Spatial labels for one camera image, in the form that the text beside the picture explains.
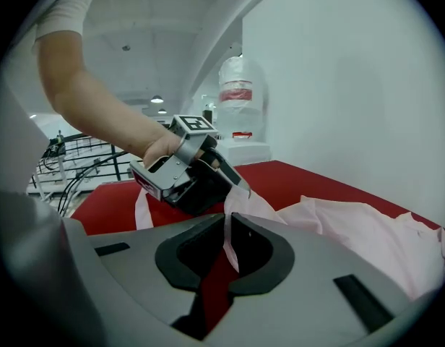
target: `hand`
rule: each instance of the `hand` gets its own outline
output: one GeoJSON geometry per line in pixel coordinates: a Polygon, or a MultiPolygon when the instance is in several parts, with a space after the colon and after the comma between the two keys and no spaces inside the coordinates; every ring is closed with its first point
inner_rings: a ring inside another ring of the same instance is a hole
{"type": "MultiPolygon", "coordinates": [[[[142,159],[145,168],[149,168],[158,158],[164,155],[172,155],[178,149],[180,143],[181,138],[178,135],[167,131],[162,137],[153,142],[147,149],[147,152],[145,152],[142,159]]],[[[199,150],[195,155],[195,159],[200,158],[202,154],[203,150],[199,150]]],[[[212,167],[219,167],[219,162],[215,160],[212,163],[212,167]]]]}

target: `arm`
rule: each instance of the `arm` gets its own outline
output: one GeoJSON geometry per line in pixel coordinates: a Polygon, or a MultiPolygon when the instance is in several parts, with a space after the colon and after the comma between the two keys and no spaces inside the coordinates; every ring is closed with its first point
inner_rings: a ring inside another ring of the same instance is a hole
{"type": "MultiPolygon", "coordinates": [[[[38,68],[53,109],[79,131],[140,158],[162,138],[171,141],[158,154],[170,154],[178,146],[168,130],[119,101],[86,70],[79,33],[58,31],[39,38],[38,68]]],[[[148,165],[157,157],[144,162],[148,165]]]]}

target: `pink cloth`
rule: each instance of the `pink cloth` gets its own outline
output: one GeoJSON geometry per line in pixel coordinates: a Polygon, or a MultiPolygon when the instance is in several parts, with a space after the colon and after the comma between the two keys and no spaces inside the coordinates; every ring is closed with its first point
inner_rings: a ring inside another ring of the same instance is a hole
{"type": "Polygon", "coordinates": [[[411,213],[392,219],[370,205],[301,197],[275,212],[255,192],[233,188],[225,201],[224,249],[238,271],[230,245],[230,214],[245,213],[312,231],[338,241],[391,278],[411,298],[440,288],[445,280],[445,230],[432,230],[411,213]]]}

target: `ceiling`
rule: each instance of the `ceiling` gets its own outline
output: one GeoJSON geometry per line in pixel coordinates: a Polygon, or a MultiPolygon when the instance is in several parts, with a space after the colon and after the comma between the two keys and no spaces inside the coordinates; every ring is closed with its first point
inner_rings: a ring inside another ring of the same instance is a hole
{"type": "MultiPolygon", "coordinates": [[[[93,0],[85,20],[88,69],[121,100],[168,114],[181,107],[181,88],[195,37],[216,0],[93,0]],[[161,95],[162,104],[149,102],[161,95]]],[[[38,81],[31,40],[8,60],[14,94],[29,113],[51,111],[38,81]],[[26,62],[22,57],[26,53],[26,62]]]]}

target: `wire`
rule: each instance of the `wire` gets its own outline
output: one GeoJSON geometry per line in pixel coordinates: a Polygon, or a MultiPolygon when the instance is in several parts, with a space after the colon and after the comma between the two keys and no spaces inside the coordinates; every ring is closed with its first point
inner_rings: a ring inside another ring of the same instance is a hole
{"type": "Polygon", "coordinates": [[[70,181],[70,183],[65,187],[64,191],[62,192],[61,195],[61,199],[59,200],[59,205],[57,207],[57,210],[60,214],[65,214],[68,210],[68,207],[70,205],[70,202],[72,201],[72,198],[74,196],[74,193],[77,190],[77,187],[81,184],[81,182],[83,181],[83,179],[86,177],[86,175],[88,175],[94,168],[96,168],[97,166],[100,166],[102,164],[104,164],[105,162],[108,162],[111,159],[114,158],[118,158],[121,157],[122,155],[127,154],[127,152],[123,151],[123,152],[118,152],[115,154],[112,154],[110,157],[107,157],[106,159],[100,160],[99,162],[93,163],[91,166],[85,167],[79,174],[77,177],[75,177],[72,181],[70,181]],[[69,193],[72,190],[73,186],[76,185],[76,187],[74,188],[74,192],[70,195],[69,198],[69,193]],[[61,206],[61,202],[65,196],[65,200],[64,203],[61,206]]]}

